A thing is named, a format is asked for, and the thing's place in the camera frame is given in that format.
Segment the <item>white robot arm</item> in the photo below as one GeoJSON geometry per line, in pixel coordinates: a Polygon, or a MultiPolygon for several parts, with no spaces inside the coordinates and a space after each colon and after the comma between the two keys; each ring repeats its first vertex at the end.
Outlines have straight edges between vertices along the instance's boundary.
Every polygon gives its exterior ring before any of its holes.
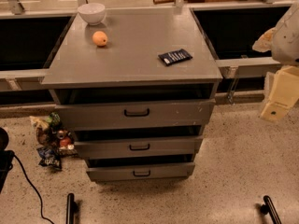
{"type": "Polygon", "coordinates": [[[282,67],[267,73],[260,118],[279,121],[299,100],[299,2],[296,1],[274,28],[256,40],[252,49],[271,51],[272,59],[282,67]]]}

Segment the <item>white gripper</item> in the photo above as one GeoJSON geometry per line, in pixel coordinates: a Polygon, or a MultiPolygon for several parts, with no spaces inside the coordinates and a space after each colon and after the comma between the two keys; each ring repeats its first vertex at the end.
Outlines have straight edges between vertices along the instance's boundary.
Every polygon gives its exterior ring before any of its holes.
{"type": "MultiPolygon", "coordinates": [[[[268,29],[252,45],[258,52],[272,49],[275,28],[268,29]]],[[[299,68],[283,66],[276,73],[268,72],[264,80],[264,99],[260,118],[272,122],[283,119],[299,100],[299,68]]]]}

